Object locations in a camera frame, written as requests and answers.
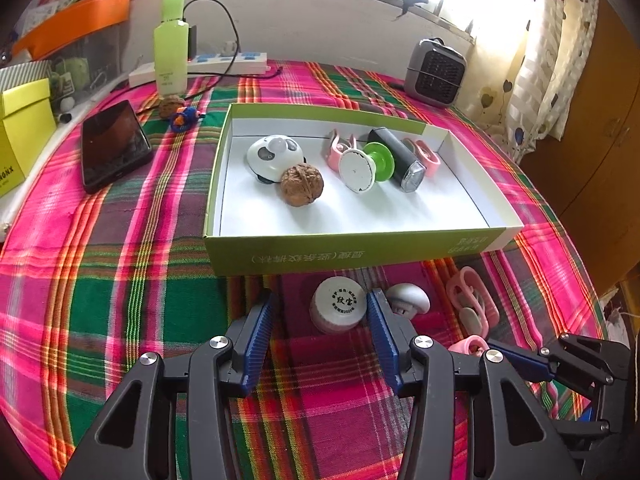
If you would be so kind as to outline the pink clip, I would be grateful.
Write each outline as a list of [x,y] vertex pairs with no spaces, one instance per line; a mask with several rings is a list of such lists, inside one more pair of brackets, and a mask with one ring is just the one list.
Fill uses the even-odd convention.
[[487,338],[500,321],[500,313],[483,280],[473,268],[465,266],[446,284],[450,304],[468,336]]
[[408,149],[413,152],[413,155],[424,166],[425,177],[434,177],[440,167],[439,156],[421,139],[405,138],[402,142],[408,146]]
[[489,346],[486,340],[478,335],[467,336],[448,347],[450,352],[464,354],[465,356],[481,356],[488,349]]
[[357,148],[356,136],[350,136],[348,140],[344,140],[338,131],[333,129],[326,163],[333,171],[337,172],[343,154],[352,148]]

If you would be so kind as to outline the white mushroom-shaped cap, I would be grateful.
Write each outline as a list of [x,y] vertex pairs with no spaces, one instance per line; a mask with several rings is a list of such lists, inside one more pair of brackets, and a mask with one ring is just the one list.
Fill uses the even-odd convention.
[[392,311],[408,320],[431,310],[431,300],[427,293],[415,284],[399,283],[390,286],[386,289],[385,296]]

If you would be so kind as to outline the wooden cabinet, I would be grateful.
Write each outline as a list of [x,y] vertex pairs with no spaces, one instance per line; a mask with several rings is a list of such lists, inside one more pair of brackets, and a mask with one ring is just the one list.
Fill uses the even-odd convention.
[[599,1],[587,64],[562,139],[521,167],[559,216],[603,294],[639,261],[639,48]]

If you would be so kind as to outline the black bike light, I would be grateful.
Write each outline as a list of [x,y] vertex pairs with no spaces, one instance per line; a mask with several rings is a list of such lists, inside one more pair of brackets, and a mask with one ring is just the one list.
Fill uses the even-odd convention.
[[384,144],[392,153],[395,163],[393,179],[401,191],[416,192],[425,177],[425,167],[408,146],[385,127],[371,129],[368,141]]

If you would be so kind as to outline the white green spool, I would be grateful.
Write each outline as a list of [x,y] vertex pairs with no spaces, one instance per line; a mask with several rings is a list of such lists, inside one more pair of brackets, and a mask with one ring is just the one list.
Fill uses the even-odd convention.
[[338,175],[352,192],[363,194],[376,182],[393,177],[395,159],[390,149],[380,142],[369,142],[362,150],[349,148],[338,162]]

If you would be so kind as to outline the brown walnut in box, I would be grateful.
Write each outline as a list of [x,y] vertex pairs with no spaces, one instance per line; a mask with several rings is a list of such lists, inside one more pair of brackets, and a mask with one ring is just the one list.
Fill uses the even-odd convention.
[[281,195],[292,207],[310,205],[321,196],[323,188],[321,172],[306,162],[285,170],[280,181]]

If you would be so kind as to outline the white panda toy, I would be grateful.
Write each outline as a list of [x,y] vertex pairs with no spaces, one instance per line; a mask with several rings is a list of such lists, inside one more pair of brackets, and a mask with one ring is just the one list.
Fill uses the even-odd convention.
[[246,152],[250,170],[262,183],[280,183],[288,168],[306,162],[299,144],[289,136],[273,134],[255,141]]

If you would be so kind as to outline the black smartphone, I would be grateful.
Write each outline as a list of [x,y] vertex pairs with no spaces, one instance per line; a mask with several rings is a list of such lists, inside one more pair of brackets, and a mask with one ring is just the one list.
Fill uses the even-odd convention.
[[130,174],[153,157],[152,146],[129,101],[120,101],[81,125],[82,186],[88,194]]

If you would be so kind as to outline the blue orange small toy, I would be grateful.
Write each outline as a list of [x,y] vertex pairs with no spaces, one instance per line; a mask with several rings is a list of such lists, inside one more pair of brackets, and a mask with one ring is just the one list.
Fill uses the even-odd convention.
[[204,113],[199,112],[193,106],[178,107],[169,119],[171,131],[174,133],[184,133],[205,117]]

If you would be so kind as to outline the grey small heater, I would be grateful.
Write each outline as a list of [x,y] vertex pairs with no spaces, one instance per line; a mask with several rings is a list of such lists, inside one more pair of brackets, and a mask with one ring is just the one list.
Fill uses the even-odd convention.
[[412,51],[404,90],[413,99],[450,107],[457,99],[466,70],[465,57],[442,38],[425,38]]

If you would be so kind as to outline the brown walnut on cloth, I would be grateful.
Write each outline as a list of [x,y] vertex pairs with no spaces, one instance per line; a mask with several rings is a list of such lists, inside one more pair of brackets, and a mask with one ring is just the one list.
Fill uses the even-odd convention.
[[158,116],[163,120],[169,120],[185,105],[186,102],[181,96],[164,96],[158,103]]

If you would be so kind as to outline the yellow cardboard box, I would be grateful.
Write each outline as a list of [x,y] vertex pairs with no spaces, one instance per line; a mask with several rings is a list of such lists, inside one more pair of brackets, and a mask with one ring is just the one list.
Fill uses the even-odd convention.
[[55,128],[48,78],[1,93],[0,196],[26,180]]

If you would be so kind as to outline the striped grey white box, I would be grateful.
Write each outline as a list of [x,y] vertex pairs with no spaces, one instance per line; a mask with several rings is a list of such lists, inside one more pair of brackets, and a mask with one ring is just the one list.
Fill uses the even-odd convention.
[[29,84],[40,79],[48,79],[51,73],[49,60],[32,61],[3,67],[0,70],[0,92]]

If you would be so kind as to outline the green lotion bottle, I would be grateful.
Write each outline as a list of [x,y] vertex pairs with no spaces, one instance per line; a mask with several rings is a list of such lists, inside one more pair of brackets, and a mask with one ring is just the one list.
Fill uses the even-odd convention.
[[186,92],[189,25],[183,19],[183,7],[184,0],[162,0],[160,24],[153,32],[154,72],[162,98]]

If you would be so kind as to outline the orange-lidded clear container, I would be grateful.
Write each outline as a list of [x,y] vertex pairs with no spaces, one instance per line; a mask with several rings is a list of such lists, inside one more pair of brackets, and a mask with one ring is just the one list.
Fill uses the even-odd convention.
[[129,7],[130,0],[80,0],[17,40],[12,55],[49,64],[54,108],[78,104],[122,73],[120,32]]

